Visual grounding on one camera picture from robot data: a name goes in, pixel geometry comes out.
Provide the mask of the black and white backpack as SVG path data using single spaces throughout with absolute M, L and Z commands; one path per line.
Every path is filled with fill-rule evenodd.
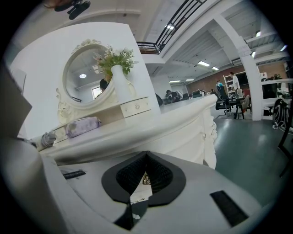
M 291 127 L 289 111 L 289 105 L 283 99 L 278 98 L 273 107 L 273 129 Z

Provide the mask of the white vase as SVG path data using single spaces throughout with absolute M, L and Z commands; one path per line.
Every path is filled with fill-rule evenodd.
M 115 65 L 111 68 L 112 79 L 115 93 L 120 103 L 133 100 L 136 97 L 136 91 L 132 83 L 130 83 L 122 70 L 121 65 Z

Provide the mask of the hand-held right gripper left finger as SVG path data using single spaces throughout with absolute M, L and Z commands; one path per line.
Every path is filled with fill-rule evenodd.
M 138 153 L 126 154 L 117 158 L 109 158 L 94 162 L 60 165 L 62 174 L 83 171 L 77 177 L 67 178 L 67 183 L 74 192 L 81 198 L 93 211 L 104 216 L 106 220 L 114 223 L 125 212 L 127 212 L 127 222 L 137 224 L 147 210 L 147 187 L 140 182 L 134 185 L 135 190 L 130 196 L 128 204 L 113 201 L 106 193 L 102 185 L 103 174 L 111 167 L 133 158 Z

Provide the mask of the pink and white flower bouquet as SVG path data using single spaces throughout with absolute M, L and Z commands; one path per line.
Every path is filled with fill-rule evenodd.
M 120 65 L 123 74 L 127 75 L 130 73 L 130 69 L 133 68 L 135 64 L 139 63 L 133 58 L 133 50 L 128 48 L 114 50 L 112 46 L 108 45 L 105 54 L 98 55 L 96 60 L 98 68 L 109 75 L 112 75 L 111 69 L 116 65 Z

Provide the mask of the oval white-framed mirror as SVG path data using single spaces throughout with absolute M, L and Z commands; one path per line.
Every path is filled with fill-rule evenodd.
M 105 73 L 98 61 L 104 58 L 106 50 L 100 41 L 86 39 L 71 52 L 56 89 L 59 123 L 65 124 L 118 103 L 113 84 L 106 90 L 100 87 Z

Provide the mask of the white dressing table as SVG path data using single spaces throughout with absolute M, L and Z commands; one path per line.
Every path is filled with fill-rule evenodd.
M 124 118 L 112 106 L 96 111 L 101 127 L 55 143 L 41 151 L 59 165 L 85 163 L 120 157 L 138 151 L 152 151 L 215 169 L 216 124 L 210 109 L 215 96 L 159 107 L 149 95 L 150 110 Z

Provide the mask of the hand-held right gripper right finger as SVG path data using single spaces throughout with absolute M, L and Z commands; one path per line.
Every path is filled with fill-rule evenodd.
M 185 174 L 183 191 L 170 204 L 150 207 L 134 234 L 245 234 L 261 205 L 247 191 L 208 166 L 166 154 L 160 158 Z

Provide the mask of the purple wet wipes pack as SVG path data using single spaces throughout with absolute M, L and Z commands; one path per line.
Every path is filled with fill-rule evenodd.
M 100 125 L 101 121 L 97 117 L 86 117 L 68 123 L 65 127 L 65 133 L 67 137 L 74 138 L 99 128 Z

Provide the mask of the black balcony railing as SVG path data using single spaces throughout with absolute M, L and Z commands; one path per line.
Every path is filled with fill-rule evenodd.
M 136 42 L 141 54 L 159 55 L 178 29 L 206 2 L 207 0 L 184 0 L 167 22 L 156 42 Z

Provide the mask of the black office chair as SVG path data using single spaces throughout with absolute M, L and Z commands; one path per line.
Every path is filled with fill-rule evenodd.
M 228 97 L 225 90 L 219 92 L 216 102 L 216 110 L 224 110 L 224 115 L 230 116 L 232 114 L 232 108 L 236 106 L 236 101 L 233 101 Z

